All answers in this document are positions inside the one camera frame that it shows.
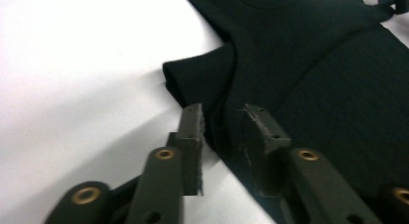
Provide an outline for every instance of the white background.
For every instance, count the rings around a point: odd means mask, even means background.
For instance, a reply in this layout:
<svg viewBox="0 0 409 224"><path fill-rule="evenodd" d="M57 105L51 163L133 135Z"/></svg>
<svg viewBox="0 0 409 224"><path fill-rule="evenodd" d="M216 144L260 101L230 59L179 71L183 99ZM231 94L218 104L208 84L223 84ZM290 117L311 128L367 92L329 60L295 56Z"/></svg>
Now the white background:
<svg viewBox="0 0 409 224"><path fill-rule="evenodd" d="M407 14L384 25L409 44ZM0 0L0 223L42 223L78 183L141 174L181 111L161 65L220 45L186 0ZM208 148L204 193L185 223L273 223Z"/></svg>

